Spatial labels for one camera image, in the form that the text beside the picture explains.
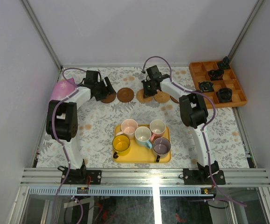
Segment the woven rattan coaster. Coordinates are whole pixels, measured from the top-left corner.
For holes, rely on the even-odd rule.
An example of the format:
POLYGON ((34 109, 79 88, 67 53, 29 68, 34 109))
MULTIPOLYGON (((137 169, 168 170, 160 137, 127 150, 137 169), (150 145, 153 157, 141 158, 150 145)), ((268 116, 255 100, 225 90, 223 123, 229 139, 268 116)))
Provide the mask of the woven rattan coaster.
POLYGON ((157 94, 154 96, 154 99, 160 103, 167 103, 170 100, 170 95, 163 92, 163 91, 158 91, 157 94))
POLYGON ((149 103, 153 100, 153 97, 146 97, 144 98, 144 89, 141 89, 137 92, 136 98, 141 103, 149 103))

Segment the dark wooden coaster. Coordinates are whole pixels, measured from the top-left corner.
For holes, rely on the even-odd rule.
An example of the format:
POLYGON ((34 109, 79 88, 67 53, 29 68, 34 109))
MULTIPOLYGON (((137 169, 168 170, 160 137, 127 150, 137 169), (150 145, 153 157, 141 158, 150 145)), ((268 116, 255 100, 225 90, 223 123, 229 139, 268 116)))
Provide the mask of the dark wooden coaster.
POLYGON ((121 88, 118 92, 117 92, 117 98, 120 102, 123 103, 128 103, 130 101, 133 100, 134 98, 134 92, 132 89, 130 88, 121 88))

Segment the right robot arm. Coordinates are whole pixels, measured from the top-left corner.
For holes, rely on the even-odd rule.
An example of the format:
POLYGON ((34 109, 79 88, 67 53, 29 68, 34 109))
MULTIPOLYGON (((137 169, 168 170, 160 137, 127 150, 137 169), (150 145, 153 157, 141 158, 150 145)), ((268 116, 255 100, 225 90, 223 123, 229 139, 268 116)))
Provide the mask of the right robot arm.
POLYGON ((169 94, 180 104, 180 117, 186 127, 192 132, 198 158, 199 181, 209 184, 215 178, 219 167, 217 161, 211 157, 210 144, 206 125, 208 124, 208 110, 205 103, 206 96, 200 91, 189 90, 174 82, 170 75, 162 74, 156 65, 143 69, 149 79, 143 80, 144 97, 155 96, 158 91, 169 94))

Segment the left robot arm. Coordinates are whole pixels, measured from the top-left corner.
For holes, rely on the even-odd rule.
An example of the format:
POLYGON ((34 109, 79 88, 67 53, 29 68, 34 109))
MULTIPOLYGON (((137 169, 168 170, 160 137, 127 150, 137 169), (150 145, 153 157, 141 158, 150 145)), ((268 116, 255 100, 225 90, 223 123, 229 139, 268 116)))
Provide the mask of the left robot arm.
POLYGON ((81 169, 84 161, 75 138, 78 131, 77 110, 92 98, 103 101, 117 93, 109 78, 103 78, 99 71, 77 68, 85 73, 85 78, 77 84, 73 78, 65 77, 64 73, 68 70, 63 70, 63 80, 53 89, 48 104, 46 132, 64 148, 68 165, 74 169, 72 180, 83 184, 87 181, 88 173, 81 169))

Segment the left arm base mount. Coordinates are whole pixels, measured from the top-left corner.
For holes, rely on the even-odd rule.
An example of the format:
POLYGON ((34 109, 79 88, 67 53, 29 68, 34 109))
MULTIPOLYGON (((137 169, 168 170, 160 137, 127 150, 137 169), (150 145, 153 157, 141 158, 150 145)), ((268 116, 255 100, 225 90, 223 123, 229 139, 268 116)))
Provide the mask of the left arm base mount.
POLYGON ((100 185, 101 179, 101 170, 90 170, 86 168, 85 164, 83 164, 80 169, 70 169, 69 174, 63 184, 100 185))

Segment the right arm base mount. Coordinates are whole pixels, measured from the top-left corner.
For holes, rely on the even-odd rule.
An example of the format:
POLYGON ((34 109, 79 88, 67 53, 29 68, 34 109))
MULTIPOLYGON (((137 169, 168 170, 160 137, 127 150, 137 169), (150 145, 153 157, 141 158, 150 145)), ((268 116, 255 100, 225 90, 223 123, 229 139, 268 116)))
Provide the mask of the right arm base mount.
POLYGON ((210 175, 210 170, 212 172, 212 177, 217 185, 225 185, 225 175, 222 170, 220 170, 218 162, 214 161, 209 167, 206 165, 203 167, 197 163, 198 169, 183 169, 183 180, 185 185, 213 185, 213 181, 210 175))

